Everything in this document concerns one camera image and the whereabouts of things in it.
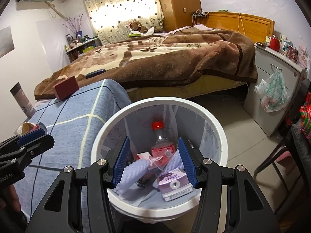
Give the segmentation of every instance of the purple carton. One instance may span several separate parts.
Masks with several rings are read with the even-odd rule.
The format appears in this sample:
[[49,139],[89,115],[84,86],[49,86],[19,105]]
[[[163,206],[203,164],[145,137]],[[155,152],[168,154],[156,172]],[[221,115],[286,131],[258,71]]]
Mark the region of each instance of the purple carton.
[[165,201],[171,201],[193,191],[192,184],[189,183],[187,174],[176,168],[160,175],[158,178],[158,188]]

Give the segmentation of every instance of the thermos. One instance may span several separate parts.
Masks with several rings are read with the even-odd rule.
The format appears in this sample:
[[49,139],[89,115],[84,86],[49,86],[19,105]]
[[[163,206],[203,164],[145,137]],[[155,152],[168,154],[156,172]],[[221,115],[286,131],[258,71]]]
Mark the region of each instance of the thermos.
[[26,116],[28,118],[31,118],[36,111],[27,96],[25,95],[20,83],[16,83],[15,86],[10,90],[10,92],[17,101],[18,105],[21,107],[22,111],[26,114]]
[[273,37],[270,39],[270,48],[272,50],[275,50],[275,51],[280,51],[280,42],[279,40],[277,39],[276,36],[273,35]]
[[70,34],[66,35],[67,43],[70,44],[73,41],[72,36]]

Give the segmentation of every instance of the cabinet drawer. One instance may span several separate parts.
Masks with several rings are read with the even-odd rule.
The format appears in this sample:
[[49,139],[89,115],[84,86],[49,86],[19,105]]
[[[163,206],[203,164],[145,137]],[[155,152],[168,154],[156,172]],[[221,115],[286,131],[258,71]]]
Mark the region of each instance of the cabinet drawer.
[[[266,81],[270,77],[269,74],[267,74],[265,71],[263,71],[259,67],[257,67],[257,73],[258,73],[258,79],[257,79],[256,85],[258,85],[261,82],[262,79]],[[288,104],[289,104],[290,100],[293,97],[293,93],[288,88],[286,88],[286,91],[287,91],[287,93],[289,95],[289,99],[288,99]]]
[[295,91],[296,85],[300,78],[300,73],[292,68],[290,65],[259,48],[256,48],[255,64],[257,67],[261,68],[269,75],[273,74],[276,71],[276,67],[282,69],[285,86],[291,92]]
[[254,89],[255,85],[250,84],[249,93],[244,103],[244,109],[255,120],[264,133],[270,137],[283,119],[285,111],[281,109],[279,111],[267,113],[260,105],[259,97]]

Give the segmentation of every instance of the wall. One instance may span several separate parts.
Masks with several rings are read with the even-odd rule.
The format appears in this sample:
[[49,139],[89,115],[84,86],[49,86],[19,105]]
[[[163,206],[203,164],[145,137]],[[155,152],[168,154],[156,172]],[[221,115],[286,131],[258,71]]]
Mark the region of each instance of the wall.
[[15,49],[0,58],[0,141],[14,135],[15,129],[26,119],[10,93],[19,81],[26,96],[34,105],[34,88],[52,75],[41,42],[37,22],[51,22],[47,5],[40,2],[11,0],[0,16],[0,29],[10,26]]
[[302,39],[311,53],[311,28],[294,0],[201,0],[201,5],[203,11],[228,10],[272,19],[276,31],[296,46]]
[[83,0],[67,0],[66,2],[62,3],[62,6],[63,11],[67,17],[78,18],[79,14],[83,13],[83,16],[86,18],[86,20],[81,27],[82,37],[85,35],[89,35],[89,37],[96,36]]
[[[83,0],[52,2],[66,17],[86,16],[82,36],[95,36]],[[26,96],[35,104],[34,89],[43,79],[69,64],[64,51],[66,34],[70,31],[59,15],[42,2],[19,2],[11,0],[0,16],[0,29],[10,26],[15,49],[0,58],[0,99],[2,122],[0,141],[14,135],[15,129],[26,119],[10,93],[19,81]]]

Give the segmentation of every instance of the fleece blanket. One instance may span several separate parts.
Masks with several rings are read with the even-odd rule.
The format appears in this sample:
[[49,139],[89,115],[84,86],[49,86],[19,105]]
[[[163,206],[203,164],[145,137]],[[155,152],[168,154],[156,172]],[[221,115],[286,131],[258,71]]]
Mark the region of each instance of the fleece blanket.
[[[35,98],[55,98],[52,87],[75,76],[80,87],[110,78],[124,88],[190,84],[202,75],[255,83],[255,48],[247,36],[228,30],[183,29],[163,36],[145,36],[86,52],[35,88]],[[100,69],[101,75],[85,75]]]

